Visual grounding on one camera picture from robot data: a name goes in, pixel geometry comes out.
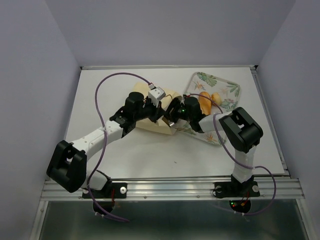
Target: glass panel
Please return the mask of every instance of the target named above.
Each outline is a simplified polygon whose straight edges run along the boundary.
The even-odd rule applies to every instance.
[[[251,212],[268,200],[251,201]],[[215,208],[228,201],[120,202],[113,214],[128,218],[119,223],[95,216],[92,202],[50,202],[42,240],[284,240],[307,239],[295,200],[276,200],[256,216],[242,217]]]

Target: white table surface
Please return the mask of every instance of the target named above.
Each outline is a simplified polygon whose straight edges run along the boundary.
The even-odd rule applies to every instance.
[[[83,70],[67,130],[68,142],[79,139],[101,126],[94,103],[95,90],[104,77],[117,72],[138,74],[159,87],[179,93],[183,93],[195,72],[212,74],[238,83],[241,86],[238,106],[243,107],[264,132],[255,152],[254,165],[263,165],[273,174],[284,173],[248,67]],[[123,105],[137,81],[141,80],[133,76],[119,75],[110,78],[100,87],[98,104],[105,120]],[[229,141],[226,145],[234,154]],[[88,169],[94,168],[100,153],[89,160]],[[213,146],[180,132],[164,135],[136,128],[124,138],[107,146],[99,170],[112,178],[162,178],[227,176],[233,172],[233,168],[233,161],[222,147]],[[254,174],[267,173],[263,169],[256,169]]]

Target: white wall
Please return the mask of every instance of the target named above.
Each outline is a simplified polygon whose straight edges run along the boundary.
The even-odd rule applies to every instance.
[[[258,64],[295,0],[46,0],[80,66]]]
[[[43,0],[1,1],[0,239],[28,239],[80,69]]]
[[[284,158],[320,235],[320,1],[297,0],[266,52],[260,77]]]

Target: screw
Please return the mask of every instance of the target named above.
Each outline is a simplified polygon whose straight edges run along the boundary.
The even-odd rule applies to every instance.
[[[215,191],[218,193],[218,194],[220,194],[221,192],[222,192],[222,190],[221,190],[221,186],[216,186],[215,187]]]
[[[126,192],[127,192],[127,189],[124,186],[120,187],[121,194],[125,194]]]
[[[259,192],[259,187],[257,185],[252,186],[252,190],[257,193]]]

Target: floral tray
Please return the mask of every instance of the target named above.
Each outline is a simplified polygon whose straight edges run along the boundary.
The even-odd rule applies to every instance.
[[[184,94],[199,94],[201,92],[207,92],[210,95],[218,92],[222,103],[220,105],[223,112],[229,112],[237,107],[241,88],[240,85],[213,75],[206,74],[204,72],[196,72],[192,75],[190,82],[188,83]],[[211,114],[220,113],[216,106],[211,107]],[[188,134],[194,138],[206,141],[210,144],[220,146],[221,143],[218,140],[218,136],[215,131],[206,133],[197,133],[192,130],[189,123],[182,121],[176,126],[177,130]],[[222,138],[226,141],[226,134],[221,133]]]

